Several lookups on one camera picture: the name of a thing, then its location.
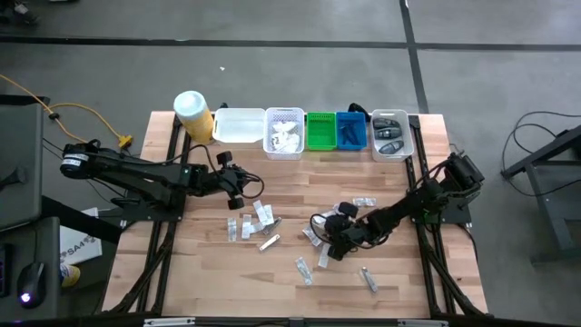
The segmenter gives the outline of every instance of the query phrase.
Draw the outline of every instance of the wooden table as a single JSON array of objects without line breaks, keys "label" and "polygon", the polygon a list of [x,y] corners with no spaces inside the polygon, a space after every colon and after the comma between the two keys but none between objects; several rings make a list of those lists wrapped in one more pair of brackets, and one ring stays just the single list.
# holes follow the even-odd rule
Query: wooden table
[{"label": "wooden table", "polygon": [[[173,112],[152,113],[143,159],[165,159],[172,120]],[[420,122],[431,167],[448,156],[446,127],[439,114],[421,115]],[[217,144],[209,148],[214,162],[216,154],[231,150]],[[282,218],[273,233],[280,234],[281,240],[266,253],[259,253],[258,246],[267,236],[254,233],[249,241],[241,239],[242,215],[252,213],[253,222],[258,221],[252,201],[246,201],[247,206],[239,211],[230,211],[225,193],[190,197],[173,246],[163,315],[428,317],[418,238],[409,219],[385,244],[350,253],[341,262],[331,259],[327,269],[317,267],[320,249],[301,231],[313,213],[327,212],[333,204],[350,202],[353,197],[375,197],[378,206],[400,200],[408,188],[403,163],[376,163],[369,148],[362,152],[305,152],[296,162],[269,161],[262,149],[232,150],[232,154],[235,163],[266,183],[260,200],[272,204],[274,215]],[[193,150],[189,162],[206,164],[204,151]],[[253,194],[258,187],[244,191]],[[227,242],[229,217],[238,222],[236,243]],[[104,310],[115,306],[142,272],[151,229],[151,223],[143,222],[123,233]],[[470,300],[486,311],[472,243],[455,225],[443,225],[441,231],[451,275]],[[313,272],[312,286],[305,286],[297,271],[295,260],[301,256]],[[363,266],[375,278],[377,294],[360,277]],[[157,275],[153,280],[150,305]],[[434,282],[438,303],[445,310],[441,282],[437,277]]]}]

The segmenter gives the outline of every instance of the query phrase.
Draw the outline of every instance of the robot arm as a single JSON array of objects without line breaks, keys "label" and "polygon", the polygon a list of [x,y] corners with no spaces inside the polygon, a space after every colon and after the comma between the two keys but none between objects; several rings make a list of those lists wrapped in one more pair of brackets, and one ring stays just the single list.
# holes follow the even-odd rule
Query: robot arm
[{"label": "robot arm", "polygon": [[95,179],[137,193],[139,199],[115,199],[120,206],[143,202],[148,207],[171,209],[176,193],[206,196],[226,192],[231,210],[244,206],[243,189],[250,182],[261,182],[236,164],[230,165],[230,152],[217,155],[219,170],[205,164],[152,163],[100,147],[97,140],[88,144],[68,144],[64,148],[61,173],[73,179]]},{"label": "robot arm", "polygon": [[[439,182],[436,177],[441,170],[446,177]],[[415,185],[406,197],[390,207],[376,209],[355,221],[349,218],[355,218],[353,213],[328,217],[325,232],[331,244],[329,257],[341,260],[355,247],[366,249],[386,242],[399,222],[409,215],[439,214],[450,203],[467,205],[478,195],[484,180],[465,155],[451,154],[431,172],[434,171],[434,177],[420,180],[419,187]]]}]

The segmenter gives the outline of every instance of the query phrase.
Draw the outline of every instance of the green plastic bin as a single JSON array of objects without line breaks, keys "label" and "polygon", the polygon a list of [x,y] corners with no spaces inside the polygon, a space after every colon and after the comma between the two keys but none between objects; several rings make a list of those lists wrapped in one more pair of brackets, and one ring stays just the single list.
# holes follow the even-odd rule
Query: green plastic bin
[{"label": "green plastic bin", "polygon": [[335,113],[307,114],[307,147],[309,150],[331,151],[337,148]]}]

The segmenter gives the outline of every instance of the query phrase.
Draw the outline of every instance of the white container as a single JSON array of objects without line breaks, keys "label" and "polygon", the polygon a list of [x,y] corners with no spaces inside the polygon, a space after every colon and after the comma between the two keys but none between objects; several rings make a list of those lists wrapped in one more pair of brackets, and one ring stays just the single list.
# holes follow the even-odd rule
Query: white container
[{"label": "white container", "polygon": [[221,144],[260,148],[264,136],[262,108],[221,108],[214,115],[212,137]]},{"label": "white container", "polygon": [[[401,127],[401,136],[390,140],[376,140],[374,137],[373,120],[375,118],[388,118],[395,120]],[[414,142],[411,137],[411,130],[409,128],[408,113],[399,109],[376,109],[371,113],[371,124],[369,124],[370,134],[372,140],[371,155],[373,160],[377,162],[393,162],[398,163],[406,160],[409,156],[414,154]],[[385,144],[393,141],[403,141],[403,148],[394,154],[380,154],[379,149]]]},{"label": "white container", "polygon": [[[300,160],[305,148],[305,112],[300,108],[268,108],[264,117],[264,139],[262,149],[271,160]],[[297,125],[290,133],[300,137],[299,148],[294,153],[277,152],[271,143],[272,134],[275,133],[272,126],[277,122],[294,122]]]}]

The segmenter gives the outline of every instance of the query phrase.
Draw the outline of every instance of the concrete floor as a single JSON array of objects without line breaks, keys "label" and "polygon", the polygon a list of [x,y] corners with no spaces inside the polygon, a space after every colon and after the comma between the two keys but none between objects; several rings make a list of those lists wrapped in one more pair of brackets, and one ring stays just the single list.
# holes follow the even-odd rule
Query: concrete floor
[{"label": "concrete floor", "polygon": [[[3,33],[227,40],[405,41],[397,0],[102,0],[49,5],[34,31],[0,27]],[[409,0],[418,42],[578,44],[581,3],[568,0]],[[135,136],[139,152],[149,112],[172,110],[183,90],[201,91],[212,108],[299,106],[343,111],[357,102],[375,108],[419,111],[407,50],[321,48],[140,47],[2,44],[0,72],[52,103],[97,108],[115,128]],[[541,322],[581,323],[580,263],[533,268],[532,254],[553,244],[537,203],[514,192],[499,176],[500,152],[522,114],[535,110],[581,114],[579,53],[419,51],[429,111],[444,114],[451,140],[464,148],[487,177],[471,204],[480,273],[491,313]],[[0,84],[0,94],[19,94]],[[558,133],[576,119],[535,117]],[[70,130],[115,140],[87,113],[66,111]],[[44,135],[70,142],[44,122]],[[523,130],[531,149],[548,142]],[[56,173],[45,153],[44,193],[78,209],[111,205],[86,183]],[[508,148],[509,164],[524,156]],[[526,180],[517,183],[528,190]],[[97,186],[103,194],[109,191]],[[112,255],[87,271],[104,279]],[[75,295],[73,314],[88,312],[100,293],[91,286]]]}]

